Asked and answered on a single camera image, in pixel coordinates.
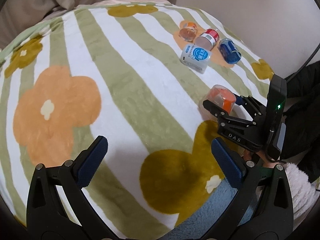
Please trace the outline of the person's right hand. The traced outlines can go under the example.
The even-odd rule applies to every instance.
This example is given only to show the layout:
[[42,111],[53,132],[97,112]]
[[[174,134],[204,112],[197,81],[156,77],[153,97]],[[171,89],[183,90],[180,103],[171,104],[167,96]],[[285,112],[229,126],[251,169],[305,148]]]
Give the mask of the person's right hand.
[[284,164],[282,164],[282,163],[280,163],[280,162],[278,162],[278,161],[276,161],[276,162],[270,162],[270,161],[266,158],[265,153],[264,153],[263,151],[259,151],[259,152],[257,152],[257,153],[253,153],[253,152],[250,152],[250,151],[248,151],[248,150],[244,150],[243,159],[244,159],[245,161],[249,161],[249,160],[252,160],[252,157],[253,157],[253,156],[256,156],[256,155],[259,156],[260,159],[263,161],[263,167],[265,167],[265,168],[274,168],[274,167],[277,166],[277,165],[282,165],[282,166],[285,167]]

